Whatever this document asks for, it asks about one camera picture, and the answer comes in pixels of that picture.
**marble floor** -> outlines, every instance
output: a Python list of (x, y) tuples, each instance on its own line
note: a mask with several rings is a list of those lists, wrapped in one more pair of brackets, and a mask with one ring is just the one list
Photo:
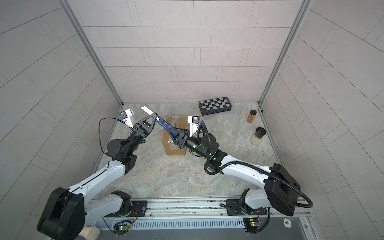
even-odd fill
[[(216, 137), (220, 150), (243, 161), (272, 166), (277, 162), (268, 136), (264, 136), (260, 145), (254, 146), (250, 138), (257, 127), (263, 127), (259, 113), (252, 124), (246, 122), (249, 111), (257, 109), (255, 103), (233, 103), (232, 111), (200, 117), (207, 129)], [(147, 106), (160, 117), (188, 115), (201, 116), (197, 103), (147, 103), (125, 104), (124, 109), (132, 109), (134, 120), (138, 121), (147, 114), (140, 109)], [(189, 152), (185, 156), (168, 156), (162, 144), (164, 129), (156, 125), (146, 138), (146, 143), (134, 152), (137, 161), (133, 170), (116, 179), (98, 197), (104, 197), (112, 191), (127, 192), (132, 198), (138, 197), (185, 197), (241, 195), (244, 189), (256, 189), (257, 186), (240, 178), (228, 175), (208, 175), (204, 172), (205, 159), (195, 157)], [(117, 123), (111, 139), (125, 139), (131, 130)], [(99, 168), (105, 166), (111, 158), (104, 155)]]

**cardboard box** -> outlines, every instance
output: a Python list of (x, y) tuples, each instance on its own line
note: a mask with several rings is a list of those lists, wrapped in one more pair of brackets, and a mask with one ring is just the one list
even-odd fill
[[(167, 123), (169, 123), (170, 125), (172, 125), (174, 127), (184, 128), (184, 129), (187, 128), (187, 119), (186, 118), (169, 117), (169, 118), (167, 118), (166, 121), (167, 121)], [(166, 130), (164, 130), (162, 142), (163, 142), (166, 154), (169, 156), (174, 156), (174, 155), (182, 155), (183, 156), (183, 155), (187, 154), (187, 148), (185, 147), (183, 149), (180, 149), (179, 146), (175, 145), (173, 143), (170, 135), (168, 134), (168, 132)]]

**black cable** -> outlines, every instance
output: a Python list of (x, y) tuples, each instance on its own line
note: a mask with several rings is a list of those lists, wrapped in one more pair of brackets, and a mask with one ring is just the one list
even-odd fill
[(265, 174), (271, 178), (273, 178), (274, 180), (276, 181), (279, 181), (281, 182), (282, 184), (286, 185), (287, 187), (289, 187), (290, 189), (292, 189), (293, 191), (295, 191), (297, 194), (299, 194), (302, 198), (304, 198), (308, 203), (307, 204), (301, 204), (301, 203), (296, 203), (296, 207), (305, 207), (305, 208), (310, 208), (310, 207), (313, 207), (313, 202), (312, 200), (307, 196), (305, 195), (302, 191), (300, 191), (299, 189), (297, 189), (295, 186), (291, 185), (289, 182), (275, 176), (274, 174), (270, 173), (270, 172), (267, 172), (261, 168), (258, 168), (252, 164), (249, 164), (247, 162), (240, 162), (240, 161), (232, 161), (232, 162), (227, 162), (226, 164), (224, 164), (223, 166), (221, 166), (220, 168), (218, 168), (216, 171), (214, 172), (209, 172), (207, 170), (207, 168), (205, 167), (204, 165), (204, 170), (207, 174), (209, 175), (215, 175), (217, 173), (219, 173), (221, 170), (223, 170), (224, 168), (228, 167), (229, 165), (232, 165), (232, 164), (239, 164), (239, 165), (244, 165), (246, 167), (250, 167), (256, 171), (258, 171), (259, 173), (261, 174)]
[(107, 222), (104, 220), (104, 218), (102, 217), (102, 219), (103, 219), (103, 221), (104, 221), (104, 223), (105, 223), (105, 225), (107, 225), (107, 227), (109, 228), (109, 230), (113, 233), (113, 234), (115, 234), (112, 230), (111, 230), (111, 228), (108, 226), (108, 224), (107, 224)]
[[(101, 123), (101, 121), (104, 120), (104, 119), (107, 119), (107, 118), (102, 118), (102, 119), (99, 121), (99, 143), (100, 143), (101, 151), (102, 151), (104, 154), (106, 154), (106, 152), (103, 151), (103, 147), (101, 146), (101, 137), (100, 137), (100, 123)], [(110, 118), (110, 119), (116, 119), (116, 120), (118, 120), (119, 122), (121, 122), (121, 123), (123, 123), (123, 124), (125, 125), (125, 123), (124, 123), (122, 120), (118, 119), (118, 118)]]

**checkered board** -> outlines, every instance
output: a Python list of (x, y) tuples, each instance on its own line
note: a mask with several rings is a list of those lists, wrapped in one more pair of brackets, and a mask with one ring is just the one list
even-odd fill
[(232, 110), (232, 105), (227, 97), (214, 98), (199, 102), (201, 115), (208, 115), (212, 113), (221, 113)]

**gray tile wall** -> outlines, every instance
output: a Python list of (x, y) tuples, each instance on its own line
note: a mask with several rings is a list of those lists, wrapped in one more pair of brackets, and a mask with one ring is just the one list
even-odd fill
[(0, 1), (0, 43), (0, 238), (41, 240), (49, 194), (88, 176), (119, 104), (55, 0)]
[(263, 104), (328, 240), (384, 239), (383, 40), (383, 1), (314, 0)]
[(69, 3), (124, 102), (218, 96), (258, 101), (301, 5), (300, 0)]

